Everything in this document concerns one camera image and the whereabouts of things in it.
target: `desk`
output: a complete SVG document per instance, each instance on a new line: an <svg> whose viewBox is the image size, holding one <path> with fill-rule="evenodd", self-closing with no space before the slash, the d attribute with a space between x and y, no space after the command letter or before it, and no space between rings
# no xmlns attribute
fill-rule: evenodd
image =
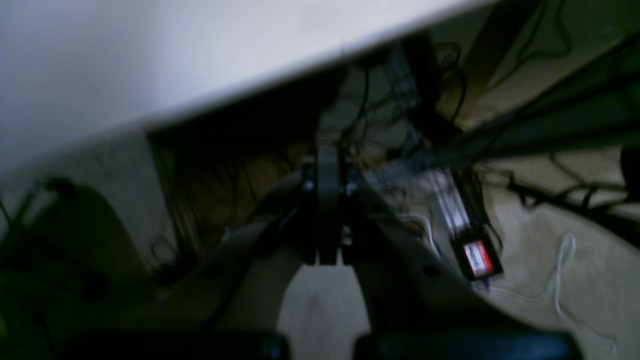
<svg viewBox="0 0 640 360"><path fill-rule="evenodd" d="M494 0L9 0L0 176L219 106Z"/></svg>

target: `red label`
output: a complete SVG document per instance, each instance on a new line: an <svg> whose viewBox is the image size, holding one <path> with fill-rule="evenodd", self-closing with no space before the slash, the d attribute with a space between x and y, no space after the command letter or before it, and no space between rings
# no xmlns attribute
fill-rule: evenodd
<svg viewBox="0 0 640 360"><path fill-rule="evenodd" d="M467 261L471 266L474 276L484 276L493 273L493 264L482 241L474 241L464 246Z"/></svg>

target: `floor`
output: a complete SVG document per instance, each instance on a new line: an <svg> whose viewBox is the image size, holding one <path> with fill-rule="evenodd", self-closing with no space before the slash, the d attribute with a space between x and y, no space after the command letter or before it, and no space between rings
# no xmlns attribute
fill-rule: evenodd
<svg viewBox="0 0 640 360"><path fill-rule="evenodd" d="M486 14L480 12L457 21L481 24L483 16ZM519 79L507 82L504 87L481 98L475 106L465 109L464 126L471 127L537 94L621 35L612 27L611 19L601 19L598 26L578 16L572 19L571 26L579 36L576 51L571 56L555 61L551 67L548 63L534 63L525 68ZM471 43L474 32L460 30L464 28L460 23L442 24L433 30L433 36L441 41ZM372 83L379 84L373 87L372 96L388 91L381 70L372 74L372 79ZM354 71L343 89L360 94L362 80L362 73ZM352 104L337 104L327 111L323 124L326 127L345 124L356 111L357 107ZM387 130L387 136L391 132L395 132L391 137L398 139L403 129ZM324 133L324 136L331 138L335 134ZM560 159L586 179L621 182L619 151L618 148L597 149L562 154ZM571 180L554 168L546 157L504 160L491 166L514 170L518 177L549 188L560 189L571 184ZM117 212L147 270L159 266L158 259L152 256L150 242L160 235L173 241L173 231L143 134L102 143L77 156L5 179L0 190L10 213L15 212L37 179L51 174L94 185ZM636 341L636 334L640 332L640 308L636 306L640 302L640 286L636 286L636 276L640 276L640 254L581 218L548 206L527 211L514 195L495 188L484 190L492 222L504 239L501 260L505 274L492 280L490 286L509 289L526 297L537 296L545 289L556 265L563 234L571 232L577 244L575 260L563 272L560 304L582 325L561 319L549 298L528 301L516 295L486 290L478 290L478 294L527 323L544 329L570 331L589 360L640 357L640 343ZM47 194L39 197L26 222L50 201ZM424 211L424 207L416 207L416 211ZM0 224L0 231L4 229L6 224ZM437 231L435 240L443 242L447 238ZM295 359L349 359L357 337L369 331L364 301L353 270L348 266L303 267L287 290L278 330L289 338Z"/></svg>

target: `black cable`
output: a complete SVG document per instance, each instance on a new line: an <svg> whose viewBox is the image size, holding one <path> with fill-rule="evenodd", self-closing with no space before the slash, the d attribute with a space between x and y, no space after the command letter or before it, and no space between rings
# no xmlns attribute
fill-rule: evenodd
<svg viewBox="0 0 640 360"><path fill-rule="evenodd" d="M240 166L242 167L242 170L244 172L244 179L246 180L246 184L247 186L249 186L249 191L251 192L251 198L253 199L253 202L257 204L258 197L256 196L255 189L253 189L253 185L251 184L251 179L249 179L249 171L247 171L244 161L240 161Z"/></svg>
<svg viewBox="0 0 640 360"><path fill-rule="evenodd" d="M358 122L360 121L360 119L363 117L363 115L365 114L366 111L366 107L367 107L367 100L369 99L369 68L365 67L364 68L364 92L362 94L362 102L360 103L360 109L358 110L358 114L356 115L356 117L351 121L351 124L342 132L342 135L340 136L340 145L344 145L344 143L347 141L347 139L353 135L353 133L355 132L355 129L358 126Z"/></svg>
<svg viewBox="0 0 640 360"><path fill-rule="evenodd" d="M551 161L551 163L555 165L565 175L572 178L573 180L576 180L580 185L586 184L586 181L580 175L576 174L573 170L568 168L565 164L561 163L560 160L556 158L556 154L554 152L551 152L549 154L549 161Z"/></svg>
<svg viewBox="0 0 640 360"><path fill-rule="evenodd" d="M462 73L462 71L458 69L453 69L454 74L458 77L460 81L460 99L458 100L458 105L456 106L456 110L451 115L449 121L455 124L458 115L460 115L460 110L462 110L462 105L465 103L465 98L467 96L467 77Z"/></svg>
<svg viewBox="0 0 640 360"><path fill-rule="evenodd" d="M485 91L491 92L496 88L500 87L505 83L509 78L511 78L516 72L518 72L526 63L531 60L535 60L536 58L542 60L553 60L562 58L563 56L569 55L573 51L573 42L571 40L571 36L569 35L569 31L566 28L564 20L562 19L562 10L566 4L566 0L560 0L556 12L554 15L554 24L556 27L556 31L560 36L560 39L563 42L564 49L561 51L534 51L525 56L528 48L533 44L533 41L540 30L540 26L542 25L542 20L545 17L545 13L547 12L547 0L542 0L540 2L540 12L538 17L536 18L536 22L534 23L533 28L531 29L531 33L529 38L525 42L525 44L518 50L518 54L516 56L516 64L515 66L505 75L502 76L498 81L496 81L493 85L489 86Z"/></svg>
<svg viewBox="0 0 640 360"><path fill-rule="evenodd" d="M11 227L13 225L13 222L11 220L11 216L9 216L9 212L7 212L6 207L4 206L4 202L2 201L2 198L0 198L0 211L2 211L2 215L6 220L7 227Z"/></svg>

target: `white cable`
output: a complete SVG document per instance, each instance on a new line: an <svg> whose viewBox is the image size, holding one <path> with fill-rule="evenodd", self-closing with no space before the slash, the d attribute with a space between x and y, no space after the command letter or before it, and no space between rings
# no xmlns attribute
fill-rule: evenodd
<svg viewBox="0 0 640 360"><path fill-rule="evenodd" d="M566 248L567 246L570 244L571 248L569 250L569 253L567 255L565 255L566 252ZM547 281L547 286L545 287L545 289L536 297L528 297L519 293L516 293L514 291L508 290L508 289L503 289L503 288L494 288L493 286L490 286L487 290L490 291L496 291L496 292L500 292L500 293L507 293L511 296L514 296L518 299L524 300L524 301L529 301L529 302L537 302L540 301L544 298L546 298L547 296L549 296L550 294L553 294L553 303L554 303L554 309L556 310L556 313L558 314L558 317L560 317L560 319L562 319L562 321L564 322L569 322L573 325L576 325L578 327L582 327L583 329L586 329L588 332L590 332L592 335L594 335L597 338L603 339L606 342L609 343L608 349L611 353L615 354L616 351L618 350L618 344L616 342L616 338L613 336L606 336L603 334L600 334L598 331L594 330L594 328L590 327L589 325L585 324L584 322L576 319L575 317L573 317L572 315L569 315L567 313L565 313L562 309L562 307L560 306L560 290L561 290L561 286L562 286L562 272L564 270L566 270L572 263L573 261L573 257L575 255L575 235L573 233L565 233L563 236L563 240L560 243L560 250L558 252L558 257L556 260L556 267L553 269L553 271L551 271L551 274L549 275L549 280Z"/></svg>
<svg viewBox="0 0 640 360"><path fill-rule="evenodd" d="M431 244L431 247L433 247L433 251L435 252L436 256L440 258L440 251L438 251L438 247L436 246L435 241L433 241L433 231L431 230L431 222L426 217L418 213L397 214L396 216L399 218L414 218L424 222L424 228L426 229L427 235L429 236L429 242Z"/></svg>

